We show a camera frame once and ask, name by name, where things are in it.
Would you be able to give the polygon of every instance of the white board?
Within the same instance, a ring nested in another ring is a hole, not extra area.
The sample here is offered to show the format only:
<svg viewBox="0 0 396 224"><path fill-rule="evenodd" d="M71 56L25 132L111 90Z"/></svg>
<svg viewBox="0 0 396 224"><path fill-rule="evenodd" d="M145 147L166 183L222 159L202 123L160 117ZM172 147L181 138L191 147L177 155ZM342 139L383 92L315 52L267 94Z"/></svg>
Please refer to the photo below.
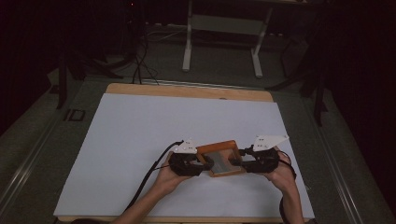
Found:
<svg viewBox="0 0 396 224"><path fill-rule="evenodd" d="M260 134L287 134L276 103L104 94L54 215L118 216L172 143L191 138L203 146L235 140L245 148ZM313 218L290 141L279 148L290 155L297 173L304 217ZM280 217L280 199L280 191L263 176L213 178L202 173L183 182L148 216Z"/></svg>

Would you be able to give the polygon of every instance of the floor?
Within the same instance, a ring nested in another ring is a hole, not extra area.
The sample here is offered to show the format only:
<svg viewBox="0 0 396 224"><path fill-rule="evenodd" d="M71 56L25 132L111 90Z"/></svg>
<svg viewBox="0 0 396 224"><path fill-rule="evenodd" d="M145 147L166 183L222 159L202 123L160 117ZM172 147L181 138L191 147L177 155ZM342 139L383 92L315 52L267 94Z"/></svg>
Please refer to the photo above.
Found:
<svg viewBox="0 0 396 224"><path fill-rule="evenodd" d="M191 70L181 71L184 39L182 27L148 29L148 51L142 63L144 84L264 91L286 79L280 55L288 40L282 36L268 35L264 39L261 79L254 77L248 41L236 45L208 33L193 34ZM103 77L90 68L84 81L69 77L69 97L63 109L55 109L57 95L46 93L1 136L1 223L54 222L52 213L64 181L106 86L132 82L135 68L135 64L130 64L116 70L124 76L121 80ZM49 74L54 83L56 76L57 70ZM322 113L323 127L319 127L312 116L313 98L302 98L298 93L300 86L296 83L272 94L313 205L316 219L311 223L395 223L332 93L325 92L327 112ZM63 120L69 108L85 110L85 119Z"/></svg>

